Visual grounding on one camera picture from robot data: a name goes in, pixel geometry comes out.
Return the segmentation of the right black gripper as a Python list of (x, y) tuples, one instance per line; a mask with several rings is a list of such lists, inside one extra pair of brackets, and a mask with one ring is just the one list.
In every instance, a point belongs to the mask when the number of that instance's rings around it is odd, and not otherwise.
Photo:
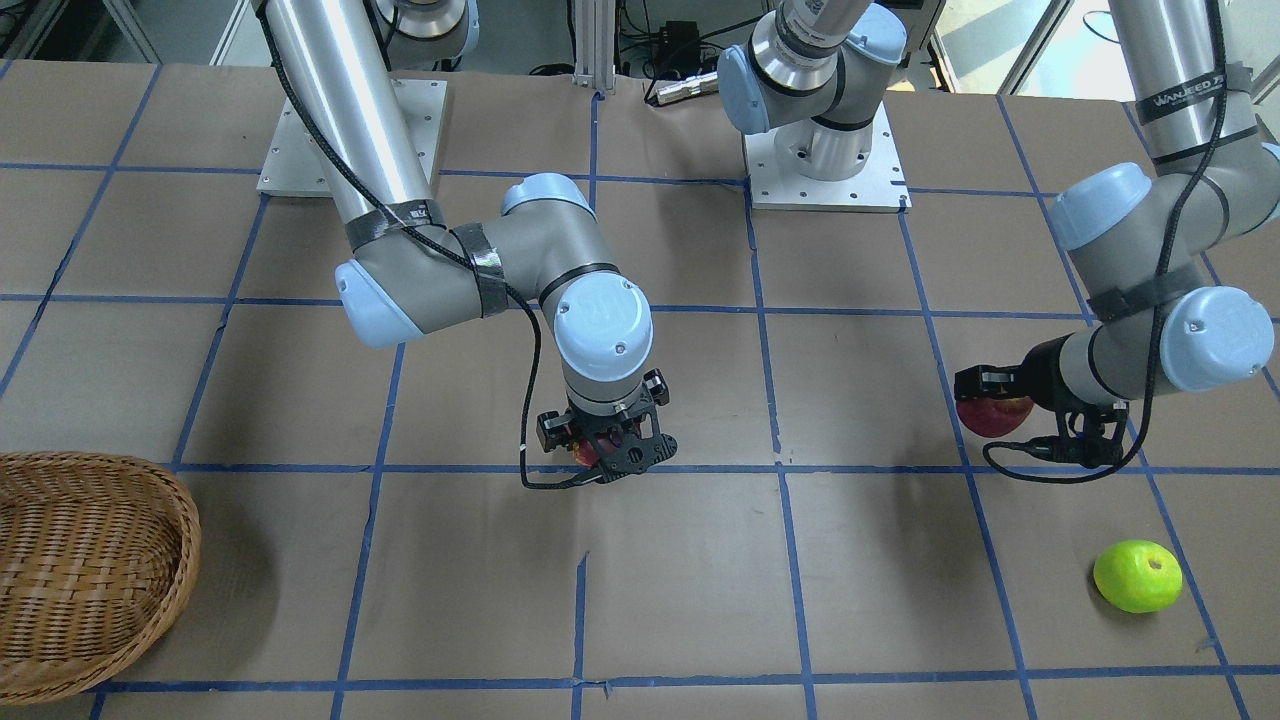
[(594, 436), (608, 436), (613, 429), (643, 438), (660, 437), (657, 407), (669, 402), (669, 386), (662, 372), (653, 368), (643, 377), (643, 395), (632, 395), (617, 402), (603, 404), (568, 396), (563, 413), (541, 413), (536, 419), (538, 441), (544, 454), (563, 448), (576, 454), (581, 441)]

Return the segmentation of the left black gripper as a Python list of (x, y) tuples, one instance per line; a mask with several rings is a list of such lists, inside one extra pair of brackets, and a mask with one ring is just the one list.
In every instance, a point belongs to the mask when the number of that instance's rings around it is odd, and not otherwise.
[(1062, 347), (1069, 338), (1065, 334), (1034, 346), (1019, 366), (974, 365), (955, 373), (955, 401), (1025, 396), (1051, 413), (1071, 410), (1076, 398), (1068, 388), (1060, 366)]

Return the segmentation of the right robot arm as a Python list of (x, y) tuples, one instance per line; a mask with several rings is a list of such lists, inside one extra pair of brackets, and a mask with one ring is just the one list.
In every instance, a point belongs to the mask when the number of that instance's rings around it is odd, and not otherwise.
[(356, 334), (387, 347), (536, 302), (564, 374), (568, 407), (538, 420), (545, 451), (607, 468), (672, 455), (648, 372), (645, 293), (620, 273), (595, 213), (570, 178), (511, 187), (500, 215), (451, 227), (361, 1), (259, 1), (271, 63), (323, 159), (352, 256), (335, 286)]

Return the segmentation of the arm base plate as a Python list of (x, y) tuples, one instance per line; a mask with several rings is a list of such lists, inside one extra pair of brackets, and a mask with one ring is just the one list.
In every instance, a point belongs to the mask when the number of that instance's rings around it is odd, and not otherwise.
[(755, 209), (896, 213), (913, 205), (883, 104), (860, 129), (803, 120), (742, 145)]
[[(443, 79), (393, 79), (397, 102), (430, 190), (436, 188), (438, 160), (445, 104)], [(257, 191), (271, 197), (332, 199), (325, 158), (289, 102), (284, 102), (259, 176)]]

